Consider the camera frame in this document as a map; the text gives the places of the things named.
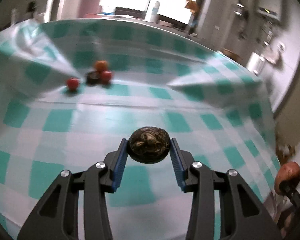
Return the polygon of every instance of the silver screw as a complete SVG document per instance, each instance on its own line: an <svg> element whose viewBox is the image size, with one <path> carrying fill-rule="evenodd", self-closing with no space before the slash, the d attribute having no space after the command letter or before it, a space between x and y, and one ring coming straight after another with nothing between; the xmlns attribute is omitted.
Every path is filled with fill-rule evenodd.
<svg viewBox="0 0 300 240"><path fill-rule="evenodd" d="M67 176L69 176L69 174L70 174L70 171L68 171L68 170L64 170L64 171L61 171L61 176L62 177L67 177Z"/></svg>
<svg viewBox="0 0 300 240"><path fill-rule="evenodd" d="M193 166L194 168L201 168L201 167L202 167L202 163L201 163L201 162L193 162L193 163L192 163L192 166Z"/></svg>
<svg viewBox="0 0 300 240"><path fill-rule="evenodd" d="M233 176L233 177L238 175L238 172L236 170L229 170L228 173L230 176Z"/></svg>
<svg viewBox="0 0 300 240"><path fill-rule="evenodd" d="M105 166L106 166L106 164L105 164L104 162L98 162L98 163L96 164L96 167L97 167L98 169L103 169Z"/></svg>

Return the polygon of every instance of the cherry tomato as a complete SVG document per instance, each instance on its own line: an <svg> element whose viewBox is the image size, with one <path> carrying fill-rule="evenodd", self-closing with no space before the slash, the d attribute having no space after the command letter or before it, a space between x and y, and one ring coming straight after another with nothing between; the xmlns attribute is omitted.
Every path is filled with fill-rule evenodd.
<svg viewBox="0 0 300 240"><path fill-rule="evenodd" d="M98 60L94 65L96 71L103 72L108 70L108 62L106 60Z"/></svg>
<svg viewBox="0 0 300 240"><path fill-rule="evenodd" d="M112 79L112 72L111 71L103 71L100 74L100 78L103 83L109 83L109 81Z"/></svg>
<svg viewBox="0 0 300 240"><path fill-rule="evenodd" d="M79 87L79 79L77 78L69 78L67 80L67 86L69 88L70 91L76 91L77 88Z"/></svg>

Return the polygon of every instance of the bottle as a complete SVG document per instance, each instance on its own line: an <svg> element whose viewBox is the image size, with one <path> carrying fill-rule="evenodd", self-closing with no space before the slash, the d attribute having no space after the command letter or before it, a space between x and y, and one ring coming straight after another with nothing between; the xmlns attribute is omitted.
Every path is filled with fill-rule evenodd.
<svg viewBox="0 0 300 240"><path fill-rule="evenodd" d="M156 23L158 21L159 0L151 0L146 13L145 21Z"/></svg>

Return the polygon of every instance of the white wall-mounted appliance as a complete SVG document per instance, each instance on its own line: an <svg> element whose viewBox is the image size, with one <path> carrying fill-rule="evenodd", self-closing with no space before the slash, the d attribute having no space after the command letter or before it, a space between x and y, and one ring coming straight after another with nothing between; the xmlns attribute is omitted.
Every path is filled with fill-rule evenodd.
<svg viewBox="0 0 300 240"><path fill-rule="evenodd" d="M257 13L279 23L282 16L282 0L258 0Z"/></svg>

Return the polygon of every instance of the checkered tablecloth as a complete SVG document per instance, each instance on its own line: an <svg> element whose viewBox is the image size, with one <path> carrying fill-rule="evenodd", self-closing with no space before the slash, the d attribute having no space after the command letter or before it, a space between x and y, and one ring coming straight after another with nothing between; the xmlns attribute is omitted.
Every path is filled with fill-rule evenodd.
<svg viewBox="0 0 300 240"><path fill-rule="evenodd" d="M96 60L111 86L85 86ZM82 79L78 93L65 81ZM0 33L0 222L16 235L63 169L83 171L143 126L157 126L211 169L235 168L260 200L274 185L274 121L262 81L193 41L147 25L81 19ZM184 239L192 194L177 186L171 160L128 158L108 194L114 239ZM79 235L84 239L82 197ZM216 238L220 215L216 198Z"/></svg>

